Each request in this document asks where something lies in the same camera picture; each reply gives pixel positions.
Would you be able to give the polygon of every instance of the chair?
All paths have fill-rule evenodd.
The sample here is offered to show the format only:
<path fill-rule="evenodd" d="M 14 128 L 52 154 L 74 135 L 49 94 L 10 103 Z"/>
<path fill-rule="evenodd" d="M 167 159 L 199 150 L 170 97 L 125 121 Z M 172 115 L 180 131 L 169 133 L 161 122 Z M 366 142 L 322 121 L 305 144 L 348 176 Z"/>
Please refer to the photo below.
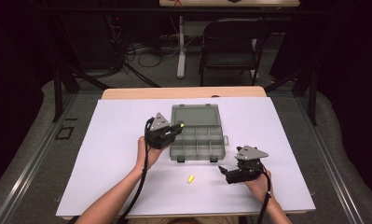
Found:
<path fill-rule="evenodd" d="M 217 69 L 242 70 L 242 73 L 249 70 L 254 86 L 264 44 L 271 33 L 270 26 L 263 21 L 220 19 L 211 22 L 203 32 L 200 85 L 203 86 L 205 69 Z"/>

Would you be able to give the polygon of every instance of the table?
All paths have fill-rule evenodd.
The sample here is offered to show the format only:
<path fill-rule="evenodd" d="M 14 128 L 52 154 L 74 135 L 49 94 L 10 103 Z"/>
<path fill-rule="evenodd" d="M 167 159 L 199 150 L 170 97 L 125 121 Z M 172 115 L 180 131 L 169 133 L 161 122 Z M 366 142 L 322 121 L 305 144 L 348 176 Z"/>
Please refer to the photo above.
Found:
<path fill-rule="evenodd" d="M 269 157 L 262 162 L 273 173 L 275 195 L 286 213 L 314 210 L 274 105 L 261 87 L 145 88 L 104 92 L 79 150 L 57 216 L 80 215 L 128 173 L 136 159 L 137 139 L 143 134 L 147 119 L 157 112 L 169 117 L 172 105 L 208 103 L 219 105 L 223 133 L 229 139 L 226 157 L 218 163 L 177 163 L 170 160 L 169 150 L 165 150 L 148 172 L 142 194 L 127 218 L 258 214 L 260 204 L 249 190 L 242 183 L 229 185 L 217 167 L 235 169 L 236 147 L 244 145 L 258 146 L 268 152 Z M 187 184 L 190 175 L 195 179 Z"/>
<path fill-rule="evenodd" d="M 298 0 L 241 0 L 237 3 L 228 0 L 159 0 L 162 7 L 298 7 Z M 179 20 L 179 63 L 177 77 L 184 78 L 186 65 L 185 22 L 183 16 Z"/>

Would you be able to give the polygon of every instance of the black backdrop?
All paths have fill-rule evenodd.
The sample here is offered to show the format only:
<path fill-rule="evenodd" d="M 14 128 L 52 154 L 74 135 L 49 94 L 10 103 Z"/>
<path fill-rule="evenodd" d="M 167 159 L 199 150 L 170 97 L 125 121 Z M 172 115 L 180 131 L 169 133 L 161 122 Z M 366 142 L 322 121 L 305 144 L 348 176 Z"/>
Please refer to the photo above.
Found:
<path fill-rule="evenodd" d="M 0 177 L 16 154 L 52 80 L 43 42 L 19 4 L 0 3 Z"/>
<path fill-rule="evenodd" d="M 372 1 L 301 2 L 307 9 L 329 9 L 336 4 L 356 4 L 356 9 L 342 20 L 336 34 L 327 36 L 335 41 L 319 61 L 318 90 L 332 102 L 346 153 L 372 189 Z M 270 73 L 281 79 L 304 66 L 319 53 L 330 22 L 293 20 Z"/>

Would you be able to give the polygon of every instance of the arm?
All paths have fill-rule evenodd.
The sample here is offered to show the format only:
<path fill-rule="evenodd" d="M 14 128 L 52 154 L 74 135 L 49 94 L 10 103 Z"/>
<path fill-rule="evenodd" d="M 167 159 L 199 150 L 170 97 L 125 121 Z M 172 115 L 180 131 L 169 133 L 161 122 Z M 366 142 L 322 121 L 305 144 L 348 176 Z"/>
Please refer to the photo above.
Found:
<path fill-rule="evenodd" d="M 271 173 L 269 170 L 267 170 L 267 174 L 270 178 Z M 253 193 L 253 195 L 258 199 L 258 201 L 263 204 L 265 195 L 267 194 L 267 178 L 264 175 L 260 175 L 257 179 L 246 181 L 244 183 L 246 184 L 247 188 L 249 188 L 249 190 Z M 282 210 L 281 205 L 278 203 L 278 201 L 276 201 L 276 198 L 273 194 L 273 189 L 270 190 L 270 199 L 266 212 L 268 213 L 273 223 L 291 223 L 288 216 Z"/>
<path fill-rule="evenodd" d="M 162 150 L 148 151 L 148 169 L 157 161 Z M 142 177 L 145 163 L 145 139 L 139 138 L 136 164 L 116 185 L 96 200 L 77 220 L 78 223 L 111 223 Z"/>

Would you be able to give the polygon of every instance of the gray plastic organizer box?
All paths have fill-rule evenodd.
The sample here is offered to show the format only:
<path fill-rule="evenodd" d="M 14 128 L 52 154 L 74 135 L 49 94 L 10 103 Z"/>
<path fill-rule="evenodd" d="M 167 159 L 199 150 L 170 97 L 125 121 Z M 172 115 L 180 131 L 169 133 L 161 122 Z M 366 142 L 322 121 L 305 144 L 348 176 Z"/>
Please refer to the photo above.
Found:
<path fill-rule="evenodd" d="M 172 124 L 184 123 L 171 144 L 172 161 L 216 162 L 226 156 L 218 105 L 174 105 Z"/>

